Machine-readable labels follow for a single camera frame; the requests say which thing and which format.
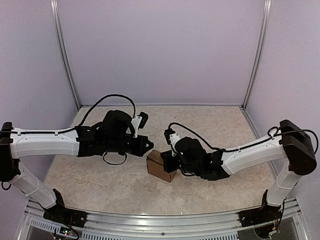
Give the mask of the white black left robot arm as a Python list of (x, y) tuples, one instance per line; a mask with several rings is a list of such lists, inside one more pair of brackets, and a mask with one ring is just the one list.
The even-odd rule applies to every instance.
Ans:
[(149, 116), (141, 112), (131, 117), (121, 110), (110, 110), (101, 122), (60, 130), (26, 130), (5, 122), (0, 131), (0, 181), (17, 187), (27, 197), (49, 210), (57, 221), (70, 218), (61, 194), (44, 185), (20, 162), (32, 156), (65, 155), (78, 158), (116, 153), (143, 157), (154, 144), (139, 135)]

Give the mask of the brown cardboard box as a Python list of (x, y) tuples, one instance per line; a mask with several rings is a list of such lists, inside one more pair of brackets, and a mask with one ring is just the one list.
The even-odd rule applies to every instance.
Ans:
[(177, 174), (177, 170), (166, 172), (164, 170), (163, 159), (161, 153), (157, 150), (152, 150), (146, 157), (146, 168), (150, 175), (153, 175), (161, 180), (171, 183)]

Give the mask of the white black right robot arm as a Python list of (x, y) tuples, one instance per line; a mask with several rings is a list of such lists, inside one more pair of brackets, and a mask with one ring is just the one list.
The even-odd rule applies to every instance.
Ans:
[(271, 127), (264, 137), (234, 148), (210, 145), (211, 152), (203, 148), (201, 143), (206, 140), (199, 134), (195, 138), (180, 137), (172, 126), (173, 123), (164, 131), (171, 149), (160, 154), (167, 173), (179, 170), (186, 177), (218, 181), (266, 162), (285, 161), (275, 182), (265, 191), (261, 207), (255, 212), (260, 222), (268, 221), (299, 180), (317, 167), (316, 153), (320, 141), (316, 133), (301, 129), (288, 119)]

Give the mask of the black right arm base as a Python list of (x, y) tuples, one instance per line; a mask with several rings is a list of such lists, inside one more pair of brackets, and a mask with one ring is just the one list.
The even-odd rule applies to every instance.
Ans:
[(238, 213), (242, 227), (254, 226), (270, 221), (280, 220), (283, 216), (280, 206), (271, 206), (267, 203), (266, 190), (262, 196), (261, 206), (242, 210)]

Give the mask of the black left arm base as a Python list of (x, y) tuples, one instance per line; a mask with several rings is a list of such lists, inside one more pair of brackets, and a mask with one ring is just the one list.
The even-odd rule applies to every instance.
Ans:
[(88, 213), (82, 210), (67, 208), (64, 204), (63, 197), (59, 191), (53, 189), (56, 200), (50, 208), (44, 209), (43, 217), (66, 226), (75, 226), (83, 228), (85, 226)]

